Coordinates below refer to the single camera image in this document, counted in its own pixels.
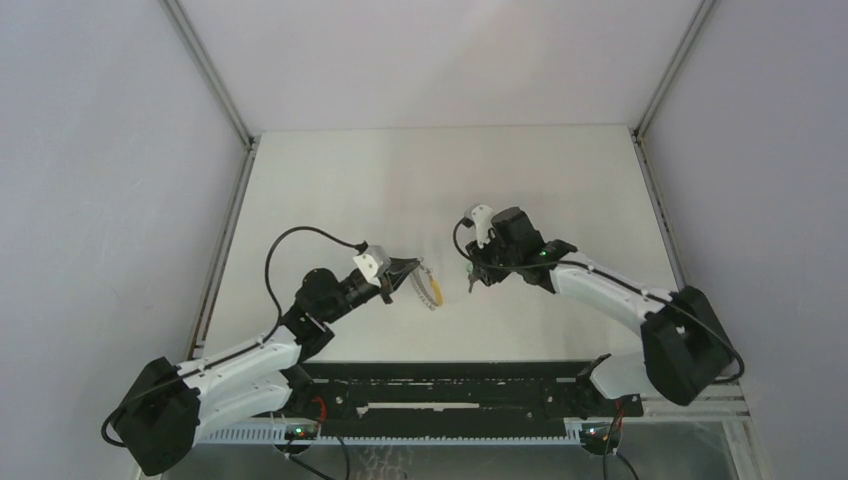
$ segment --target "metal frame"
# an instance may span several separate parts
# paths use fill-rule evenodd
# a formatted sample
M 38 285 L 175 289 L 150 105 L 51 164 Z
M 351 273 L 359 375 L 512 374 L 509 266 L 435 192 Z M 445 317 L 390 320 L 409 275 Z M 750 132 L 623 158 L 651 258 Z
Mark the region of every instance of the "metal frame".
M 639 124 L 636 125 L 636 128 L 634 129 L 637 142 L 641 142 L 642 139 L 645 138 L 645 133 L 647 133 L 648 128 L 650 128 L 651 123 L 654 121 L 654 118 L 656 118 L 657 112 L 659 112 L 663 100 L 666 95 L 668 95 L 668 91 L 671 88 L 672 83 L 674 83 L 677 75 L 683 69 L 683 64 L 689 57 L 689 53 L 691 53 L 692 47 L 695 45 L 695 41 L 701 35 L 701 32 L 703 32 L 707 20 L 710 18 L 710 14 L 713 12 L 713 9 L 718 2 L 719 0 L 702 0 L 698 9 L 695 11 L 695 15 L 692 16 L 689 26 L 686 27 L 686 33 L 683 34 L 680 44 L 677 45 L 677 49 L 674 51 L 671 61 L 668 63 L 665 72 L 663 72 L 660 83 L 654 90 L 654 94 L 651 96 L 651 100 L 648 102 L 645 112 L 639 119 Z
M 212 311 L 214 309 L 215 299 L 220 287 L 223 276 L 226 258 L 229 253 L 230 245 L 232 244 L 235 226 L 238 221 L 239 212 L 244 199 L 247 188 L 247 183 L 250 178 L 250 172 L 256 156 L 258 142 L 251 136 L 250 131 L 241 118 L 238 109 L 230 97 L 223 81 L 215 69 L 214 64 L 209 58 L 206 49 L 198 37 L 194 27 L 192 26 L 185 9 L 182 7 L 179 0 L 159 0 L 164 11 L 175 26 L 180 38 L 183 40 L 192 60 L 198 67 L 198 70 L 203 76 L 205 82 L 213 96 L 220 104 L 223 113 L 230 122 L 234 132 L 239 137 L 242 144 L 245 146 L 246 153 L 242 159 L 243 166 L 239 174 L 237 183 L 233 189 L 232 198 L 229 204 L 225 226 L 223 227 L 219 244 L 216 249 L 215 257 L 210 266 L 209 278 L 207 287 L 203 295 L 198 321 L 193 337 L 190 356 L 202 351 L 203 338 L 208 329 Z M 652 206 L 657 217 L 657 223 L 660 227 L 663 242 L 671 262 L 672 271 L 675 281 L 678 286 L 686 284 L 686 275 L 683 267 L 683 262 L 680 258 L 680 248 L 676 241 L 671 222 L 665 209 L 665 202 L 661 191 L 655 181 L 655 175 L 650 162 L 650 158 L 645 152 L 644 138 L 653 120 L 655 119 L 663 100 L 667 96 L 674 80 L 681 71 L 688 58 L 693 45 L 702 33 L 707 20 L 713 12 L 718 0 L 703 0 L 695 12 L 692 20 L 683 35 L 680 44 L 674 52 L 668 66 L 666 67 L 663 76 L 657 85 L 651 100 L 641 116 L 638 125 L 632 131 L 632 139 L 634 149 L 639 159 L 639 165 L 642 169 L 642 174 L 651 198 Z M 756 435 L 753 432 L 753 424 L 751 423 L 747 405 L 742 397 L 741 389 L 738 386 L 714 386 L 709 387 L 699 400 L 691 406 L 683 408 L 673 405 L 662 398 L 643 398 L 642 406 L 644 408 L 644 416 L 629 417 L 630 422 L 722 422 L 730 450 L 730 456 L 733 460 L 737 474 L 740 479 L 764 479 L 770 478 L 765 456 L 757 441 Z M 607 417 L 590 418 L 585 423 L 608 422 Z M 387 442 L 403 442 L 405 444 L 439 444 L 439 445 L 467 445 L 471 444 L 574 444 L 575 439 L 573 433 L 582 428 L 584 421 L 575 418 L 563 419 L 563 436 L 559 437 L 517 437 L 517 438 L 486 438 L 486 439 L 411 439 L 411 438 L 391 438 L 391 439 L 356 439 L 348 440 L 350 444 L 376 444 Z M 280 440 L 279 426 L 275 425 L 272 420 L 251 419 L 239 424 L 233 425 L 230 428 L 221 430 L 211 435 L 201 443 L 250 443 L 250 444 L 268 444 Z M 318 438 L 315 443 L 335 443 L 332 438 Z
M 216 70 L 215 65 L 212 64 L 212 60 L 209 58 L 209 54 L 206 52 L 203 42 L 201 42 L 200 37 L 197 36 L 197 32 L 194 30 L 191 21 L 188 19 L 188 15 L 186 15 L 185 9 L 180 4 L 180 1 L 159 0 L 159 4 L 165 10 L 165 14 L 168 15 L 171 23 L 176 28 L 177 34 L 183 41 L 189 55 L 191 55 L 191 59 L 200 70 L 200 75 L 209 86 L 209 90 L 211 90 L 215 100 L 218 101 L 218 104 L 223 109 L 224 115 L 226 115 L 227 120 L 230 122 L 230 126 L 233 127 L 233 130 L 236 132 L 236 135 L 238 135 L 239 140 L 241 140 L 244 147 L 250 148 L 253 143 L 253 138 L 242 120 L 241 115 L 239 115 L 238 109 L 236 108 L 235 103 L 233 103 L 233 99 L 230 97 L 229 92 L 227 92 L 227 88 L 224 86 L 224 82 L 221 80 L 221 76 L 218 74 L 218 70 Z

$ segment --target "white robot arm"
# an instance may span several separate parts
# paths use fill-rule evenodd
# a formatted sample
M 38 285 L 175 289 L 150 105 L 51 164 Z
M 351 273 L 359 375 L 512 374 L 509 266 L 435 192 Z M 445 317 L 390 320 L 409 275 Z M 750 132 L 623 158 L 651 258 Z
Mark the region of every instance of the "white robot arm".
M 456 240 L 463 225 L 475 230 L 465 250 Z M 578 377 L 595 395 L 658 392 L 688 405 L 734 359 L 739 373 L 721 382 L 742 374 L 744 364 L 701 291 L 640 284 L 597 265 L 574 245 L 545 242 L 518 207 L 493 214 L 488 206 L 472 206 L 454 228 L 454 246 L 473 265 L 472 284 L 491 286 L 514 272 L 531 285 L 595 307 L 642 339 L 642 352 L 604 355 Z
M 198 360 L 172 365 L 161 357 L 147 364 L 103 423 L 103 439 L 126 447 L 142 471 L 153 476 L 174 466 L 209 433 L 286 406 L 310 380 L 298 365 L 333 338 L 329 324 L 376 296 L 391 303 L 389 295 L 420 264 L 391 258 L 379 246 L 345 245 L 357 250 L 357 269 L 341 281 L 324 268 L 310 271 L 294 304 L 286 313 L 279 310 L 266 335 Z M 109 425 L 121 441 L 108 435 Z

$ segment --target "white wall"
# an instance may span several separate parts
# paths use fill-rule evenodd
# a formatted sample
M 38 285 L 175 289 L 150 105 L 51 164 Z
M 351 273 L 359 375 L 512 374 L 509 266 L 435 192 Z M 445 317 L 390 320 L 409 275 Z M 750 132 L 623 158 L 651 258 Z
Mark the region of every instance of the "white wall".
M 245 122 L 635 126 L 699 0 L 185 0 Z
M 844 478 L 848 3 L 725 1 L 649 133 L 777 478 Z
M 241 147 L 157 2 L 0 22 L 0 478 L 129 478 L 100 422 L 185 353 Z

